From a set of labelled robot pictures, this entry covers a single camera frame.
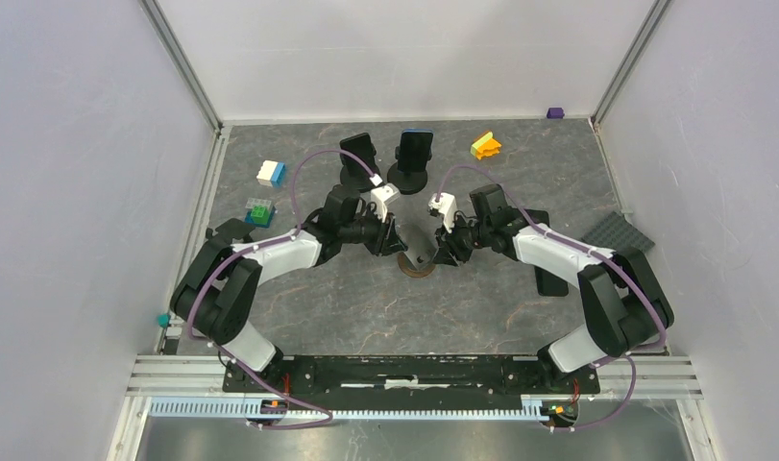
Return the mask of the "grey stand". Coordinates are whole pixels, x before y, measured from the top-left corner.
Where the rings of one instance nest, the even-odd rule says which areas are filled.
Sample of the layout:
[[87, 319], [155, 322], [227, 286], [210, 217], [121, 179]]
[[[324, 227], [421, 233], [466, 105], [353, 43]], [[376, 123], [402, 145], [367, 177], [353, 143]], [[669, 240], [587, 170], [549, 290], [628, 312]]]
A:
[[405, 249], [398, 254], [401, 271], [411, 278], [425, 278], [430, 275], [435, 264], [433, 259], [437, 248], [432, 238], [416, 224], [402, 224], [398, 234]]

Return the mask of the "black round base phone stand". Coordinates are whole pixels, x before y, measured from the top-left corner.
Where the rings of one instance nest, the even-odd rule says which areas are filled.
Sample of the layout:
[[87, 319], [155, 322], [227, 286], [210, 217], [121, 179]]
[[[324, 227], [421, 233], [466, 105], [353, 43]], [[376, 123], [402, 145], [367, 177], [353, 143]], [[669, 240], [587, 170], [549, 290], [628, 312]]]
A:
[[428, 182], [427, 161], [396, 161], [389, 169], [387, 180], [402, 195], [413, 195], [422, 191]]

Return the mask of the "teal edged black phone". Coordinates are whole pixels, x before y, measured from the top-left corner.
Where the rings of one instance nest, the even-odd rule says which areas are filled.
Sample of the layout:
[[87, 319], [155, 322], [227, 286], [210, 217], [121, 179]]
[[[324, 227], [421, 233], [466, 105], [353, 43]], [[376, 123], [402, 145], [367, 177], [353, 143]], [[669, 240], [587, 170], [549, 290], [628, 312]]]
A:
[[[342, 139], [339, 142], [339, 148], [358, 157], [373, 173], [378, 172], [376, 163], [377, 150], [368, 133], [359, 133]], [[349, 175], [361, 175], [365, 172], [360, 163], [353, 158], [345, 155], [341, 155], [340, 158], [343, 164], [343, 171]]]

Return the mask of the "blue edged black phone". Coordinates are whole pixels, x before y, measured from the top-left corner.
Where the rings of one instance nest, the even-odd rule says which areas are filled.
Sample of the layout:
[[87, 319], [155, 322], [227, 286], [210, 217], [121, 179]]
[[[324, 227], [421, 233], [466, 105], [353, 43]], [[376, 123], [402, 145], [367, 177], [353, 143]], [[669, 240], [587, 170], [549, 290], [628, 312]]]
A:
[[431, 130], [404, 130], [396, 152], [398, 169], [403, 173], [421, 173], [431, 158], [434, 133]]

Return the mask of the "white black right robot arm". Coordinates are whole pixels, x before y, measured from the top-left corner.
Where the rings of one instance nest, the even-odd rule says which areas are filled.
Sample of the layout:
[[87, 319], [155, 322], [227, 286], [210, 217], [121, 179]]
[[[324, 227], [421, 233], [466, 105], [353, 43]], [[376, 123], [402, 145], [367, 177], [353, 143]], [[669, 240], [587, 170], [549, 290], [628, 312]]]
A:
[[583, 325], [537, 353], [536, 377], [544, 389], [560, 392], [584, 366], [625, 356], [649, 341], [665, 342], [674, 314], [644, 252], [568, 238], [550, 227], [545, 212], [510, 205], [496, 183], [472, 191], [470, 200], [472, 217], [458, 210], [451, 194], [430, 198], [429, 212], [442, 220], [435, 263], [459, 266], [473, 252], [490, 249], [532, 266], [542, 296], [579, 292]]

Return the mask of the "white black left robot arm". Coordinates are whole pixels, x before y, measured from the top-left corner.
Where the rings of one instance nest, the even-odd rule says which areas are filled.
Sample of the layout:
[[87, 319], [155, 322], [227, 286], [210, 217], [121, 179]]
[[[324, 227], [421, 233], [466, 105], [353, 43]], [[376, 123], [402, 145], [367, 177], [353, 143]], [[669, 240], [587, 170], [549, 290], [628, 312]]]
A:
[[171, 311], [247, 367], [247, 379], [260, 391], [283, 379], [281, 352], [252, 324], [257, 288], [294, 271], [320, 266], [345, 244], [363, 245], [372, 255], [405, 250], [390, 204], [400, 196], [392, 184], [362, 195], [338, 184], [322, 207], [286, 234], [255, 242], [251, 225], [238, 219], [216, 232], [191, 262], [170, 301]]

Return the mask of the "black folding phone stand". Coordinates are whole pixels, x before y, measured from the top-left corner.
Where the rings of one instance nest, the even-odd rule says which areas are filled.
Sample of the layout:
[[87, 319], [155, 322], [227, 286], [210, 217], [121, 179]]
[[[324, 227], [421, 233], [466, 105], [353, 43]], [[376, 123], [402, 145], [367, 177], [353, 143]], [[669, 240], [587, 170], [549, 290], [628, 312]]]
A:
[[256, 226], [251, 223], [239, 220], [237, 218], [231, 218], [215, 229], [207, 228], [205, 232], [205, 239], [210, 240], [214, 237], [219, 237], [229, 243], [233, 241], [241, 241], [243, 243], [253, 243], [252, 232], [256, 229]]

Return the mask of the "yellow orange toy block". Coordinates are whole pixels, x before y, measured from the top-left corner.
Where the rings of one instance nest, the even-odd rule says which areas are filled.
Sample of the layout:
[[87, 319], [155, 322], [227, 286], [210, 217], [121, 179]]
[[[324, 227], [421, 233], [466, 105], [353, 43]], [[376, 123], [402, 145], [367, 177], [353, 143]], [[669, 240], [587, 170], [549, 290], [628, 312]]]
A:
[[476, 159], [488, 158], [500, 152], [501, 143], [494, 138], [492, 131], [487, 131], [471, 144], [470, 150]]

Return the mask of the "green blue toy block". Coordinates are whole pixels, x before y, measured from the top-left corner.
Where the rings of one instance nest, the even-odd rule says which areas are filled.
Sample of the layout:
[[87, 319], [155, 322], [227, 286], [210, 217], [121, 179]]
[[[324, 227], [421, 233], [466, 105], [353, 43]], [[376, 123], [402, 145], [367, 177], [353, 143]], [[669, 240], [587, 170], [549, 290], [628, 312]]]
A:
[[269, 228], [276, 209], [271, 200], [250, 198], [246, 203], [244, 222], [258, 228]]

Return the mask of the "white blue toy block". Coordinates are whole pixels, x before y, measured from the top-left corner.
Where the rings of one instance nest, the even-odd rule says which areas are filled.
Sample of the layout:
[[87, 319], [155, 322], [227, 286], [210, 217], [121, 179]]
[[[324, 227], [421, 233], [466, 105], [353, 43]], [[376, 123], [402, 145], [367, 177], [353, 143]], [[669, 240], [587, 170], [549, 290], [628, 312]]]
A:
[[286, 174], [286, 165], [281, 161], [264, 160], [256, 174], [256, 180], [265, 186], [279, 188]]

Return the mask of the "grey lego baseplate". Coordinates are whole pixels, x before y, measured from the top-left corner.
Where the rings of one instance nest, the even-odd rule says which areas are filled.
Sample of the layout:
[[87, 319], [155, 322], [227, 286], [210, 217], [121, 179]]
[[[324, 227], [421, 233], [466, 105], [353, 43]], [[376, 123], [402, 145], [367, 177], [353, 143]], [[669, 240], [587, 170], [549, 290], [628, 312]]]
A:
[[650, 238], [616, 211], [610, 212], [593, 225], [582, 236], [581, 241], [588, 245], [612, 250], [623, 250], [630, 247], [644, 253], [655, 247], [655, 243]]

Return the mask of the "purple toy block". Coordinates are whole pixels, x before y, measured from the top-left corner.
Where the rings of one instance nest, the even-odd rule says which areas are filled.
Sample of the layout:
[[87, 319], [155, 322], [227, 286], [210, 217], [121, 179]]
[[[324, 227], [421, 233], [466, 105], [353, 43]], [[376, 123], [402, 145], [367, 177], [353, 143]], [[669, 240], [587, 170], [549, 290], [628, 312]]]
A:
[[565, 117], [565, 111], [561, 107], [550, 107], [547, 110], [547, 119], [563, 119]]

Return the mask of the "teal small clip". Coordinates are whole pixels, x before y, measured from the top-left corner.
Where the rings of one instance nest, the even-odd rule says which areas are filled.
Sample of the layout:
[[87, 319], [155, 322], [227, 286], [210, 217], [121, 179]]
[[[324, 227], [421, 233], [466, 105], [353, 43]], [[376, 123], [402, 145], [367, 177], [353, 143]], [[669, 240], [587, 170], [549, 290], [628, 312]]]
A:
[[156, 317], [156, 322], [160, 328], [166, 329], [170, 325], [171, 316], [168, 312], [161, 313]]

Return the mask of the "aluminium frame rail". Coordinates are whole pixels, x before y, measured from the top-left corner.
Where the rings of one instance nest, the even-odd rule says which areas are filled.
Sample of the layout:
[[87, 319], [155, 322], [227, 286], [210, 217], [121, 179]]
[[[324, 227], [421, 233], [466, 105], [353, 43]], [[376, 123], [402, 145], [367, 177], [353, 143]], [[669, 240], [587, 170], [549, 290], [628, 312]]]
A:
[[203, 172], [198, 177], [197, 195], [190, 206], [186, 232], [183, 238], [182, 254], [177, 260], [175, 273], [170, 287], [164, 298], [165, 314], [168, 317], [164, 327], [159, 328], [158, 341], [154, 347], [154, 353], [162, 354], [166, 350], [166, 342], [180, 337], [182, 320], [177, 320], [170, 308], [170, 300], [180, 280], [187, 272], [189, 264], [199, 251], [204, 241], [205, 230], [208, 226], [212, 203], [216, 194], [219, 176], [230, 141], [233, 125], [223, 126], [213, 138], [211, 149], [204, 165]]
[[613, 78], [590, 117], [590, 122], [595, 132], [600, 130], [601, 123], [615, 104], [672, 4], [672, 0], [654, 0], [652, 2], [638, 32], [633, 37]]

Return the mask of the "aluminium frame rail left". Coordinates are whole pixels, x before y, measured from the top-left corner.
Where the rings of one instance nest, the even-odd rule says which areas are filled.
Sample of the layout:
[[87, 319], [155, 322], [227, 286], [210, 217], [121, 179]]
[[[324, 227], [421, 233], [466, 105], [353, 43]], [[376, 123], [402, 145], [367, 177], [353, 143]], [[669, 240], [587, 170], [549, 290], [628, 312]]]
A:
[[177, 260], [175, 273], [170, 287], [164, 298], [165, 314], [168, 317], [164, 327], [159, 328], [158, 341], [154, 347], [154, 353], [162, 354], [166, 350], [166, 342], [180, 337], [182, 320], [177, 320], [170, 308], [170, 300], [180, 280], [187, 272], [189, 264], [199, 251], [204, 241], [205, 230], [208, 226], [212, 203], [216, 194], [219, 176], [230, 141], [233, 125], [223, 126], [213, 138], [211, 149], [204, 165], [203, 172], [198, 177], [197, 195], [190, 206], [186, 232], [183, 238], [182, 254]]

